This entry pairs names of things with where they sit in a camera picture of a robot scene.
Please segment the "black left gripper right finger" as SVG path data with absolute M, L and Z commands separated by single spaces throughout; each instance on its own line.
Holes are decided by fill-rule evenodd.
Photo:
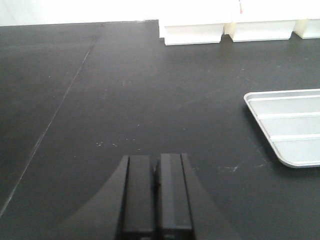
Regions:
M 161 154 L 157 164 L 157 183 L 158 239 L 240 239 L 203 188 L 187 154 Z

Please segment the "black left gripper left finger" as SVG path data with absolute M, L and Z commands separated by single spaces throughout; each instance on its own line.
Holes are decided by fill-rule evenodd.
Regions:
M 50 230 L 51 240 L 154 240 L 154 171 L 146 155 L 124 156 L 104 186 Z

